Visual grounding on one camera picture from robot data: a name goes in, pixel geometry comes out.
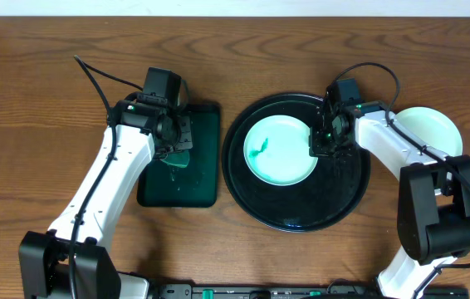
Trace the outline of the green sponge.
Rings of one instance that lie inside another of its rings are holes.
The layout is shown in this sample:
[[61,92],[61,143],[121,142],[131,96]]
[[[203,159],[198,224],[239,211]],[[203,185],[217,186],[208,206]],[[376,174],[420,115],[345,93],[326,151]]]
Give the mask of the green sponge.
[[174,166],[177,168],[186,168],[190,161],[190,153],[187,150],[183,150],[180,152],[173,152],[167,154],[167,156],[161,159],[162,162],[169,166]]

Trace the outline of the pale green plate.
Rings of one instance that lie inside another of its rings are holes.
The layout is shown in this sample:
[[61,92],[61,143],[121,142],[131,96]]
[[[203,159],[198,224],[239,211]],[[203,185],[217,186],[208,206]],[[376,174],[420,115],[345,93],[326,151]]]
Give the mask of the pale green plate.
[[246,133],[243,157],[261,181],[290,186],[309,177],[318,159],[309,155],[309,127],[289,115],[259,120]]
[[443,113],[428,107],[400,111],[396,119],[428,145],[451,156],[463,153],[463,139],[457,126]]

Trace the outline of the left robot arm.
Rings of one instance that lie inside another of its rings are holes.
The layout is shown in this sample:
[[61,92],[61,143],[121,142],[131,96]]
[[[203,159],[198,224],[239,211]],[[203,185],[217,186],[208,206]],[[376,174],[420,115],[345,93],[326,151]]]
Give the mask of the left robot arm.
[[27,232],[18,255],[26,298],[146,298],[147,279],[110,259],[131,190],[155,159],[192,147],[189,116],[167,107],[118,102],[91,168],[45,233]]

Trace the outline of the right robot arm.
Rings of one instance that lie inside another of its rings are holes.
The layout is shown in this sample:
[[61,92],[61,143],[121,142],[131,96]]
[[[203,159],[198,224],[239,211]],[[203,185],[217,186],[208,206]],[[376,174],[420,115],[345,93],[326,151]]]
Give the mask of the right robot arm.
[[[444,269],[470,252],[470,157],[450,156],[414,135],[380,102],[316,110],[310,154],[373,154],[399,181],[401,247],[377,276],[382,296],[420,298]],[[470,262],[462,265],[470,268]]]

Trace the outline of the rectangular black water tray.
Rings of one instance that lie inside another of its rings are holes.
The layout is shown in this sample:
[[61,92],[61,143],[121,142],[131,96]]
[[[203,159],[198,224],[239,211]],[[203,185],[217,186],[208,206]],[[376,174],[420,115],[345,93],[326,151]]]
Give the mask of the rectangular black water tray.
[[184,115],[191,119],[193,148],[186,168],[155,160],[138,181],[136,200],[143,207],[208,208],[216,202],[220,106],[214,103],[188,105]]

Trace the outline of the round black tray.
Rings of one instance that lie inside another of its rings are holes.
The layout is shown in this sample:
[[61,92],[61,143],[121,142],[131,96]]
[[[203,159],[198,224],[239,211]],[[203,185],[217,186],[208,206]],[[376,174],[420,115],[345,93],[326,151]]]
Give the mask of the round black tray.
[[319,96],[280,93],[245,109],[229,128],[222,151],[223,177],[237,204],[257,221],[287,232],[310,232],[338,223],[351,213],[370,180],[370,153],[353,149],[337,159],[318,158],[306,179],[275,186],[252,173],[243,157],[243,141],[253,125],[273,115],[288,115],[312,125]]

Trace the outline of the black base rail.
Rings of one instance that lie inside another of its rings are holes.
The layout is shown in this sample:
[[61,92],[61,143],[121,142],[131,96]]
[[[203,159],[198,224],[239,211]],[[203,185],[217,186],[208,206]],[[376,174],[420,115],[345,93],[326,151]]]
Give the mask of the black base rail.
[[324,299],[381,298],[373,283],[335,280],[328,286],[294,285],[197,285],[194,283],[157,283],[149,288],[148,299]]

